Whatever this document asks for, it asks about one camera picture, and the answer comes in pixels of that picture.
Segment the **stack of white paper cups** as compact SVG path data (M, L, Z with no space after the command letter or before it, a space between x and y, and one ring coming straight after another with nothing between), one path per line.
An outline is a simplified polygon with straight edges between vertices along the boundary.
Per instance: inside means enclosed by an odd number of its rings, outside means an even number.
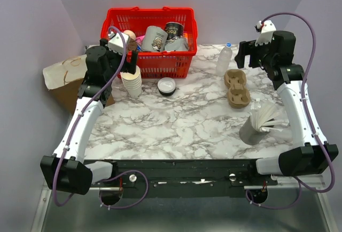
M120 76L129 96L133 99L137 99L142 93L142 76L140 68L136 66L135 74L121 72Z

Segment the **stack of cup lids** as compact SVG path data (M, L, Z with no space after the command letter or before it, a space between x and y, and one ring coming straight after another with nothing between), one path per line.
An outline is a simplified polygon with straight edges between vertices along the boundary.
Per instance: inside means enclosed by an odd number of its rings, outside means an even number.
M157 87L163 96L171 96L176 90L176 82L172 78L162 78L158 81Z

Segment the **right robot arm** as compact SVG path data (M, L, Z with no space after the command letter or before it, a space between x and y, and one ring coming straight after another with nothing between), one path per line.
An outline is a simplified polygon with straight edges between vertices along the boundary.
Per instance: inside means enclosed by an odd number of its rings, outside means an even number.
M292 32L276 30L271 41L258 45L242 41L235 61L238 68L249 56L251 68L262 68L280 96L292 130L294 148L277 157L261 158L246 171L246 179L257 185L266 175L302 176L323 173L338 155L335 144L329 144L320 130L309 101L304 69L294 64L296 37Z

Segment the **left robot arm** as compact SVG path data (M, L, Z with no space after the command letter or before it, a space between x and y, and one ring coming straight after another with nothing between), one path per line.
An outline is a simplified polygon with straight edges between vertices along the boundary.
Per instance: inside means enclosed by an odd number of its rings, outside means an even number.
M112 92L112 81L120 72L136 72L137 51L131 59L107 46L96 45L86 51L87 71L77 93L72 120L51 156L43 156L40 167L53 192L85 195L90 186L102 181L106 186L118 182L118 173L110 161L85 164L85 150L91 131Z

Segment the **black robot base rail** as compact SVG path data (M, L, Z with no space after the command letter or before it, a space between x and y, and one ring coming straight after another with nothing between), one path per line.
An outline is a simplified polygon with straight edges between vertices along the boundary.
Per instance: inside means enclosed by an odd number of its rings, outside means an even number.
M255 159L110 160L111 182L96 182L102 191L123 187L124 198L244 197L245 190L296 188L286 178L280 183L259 175Z

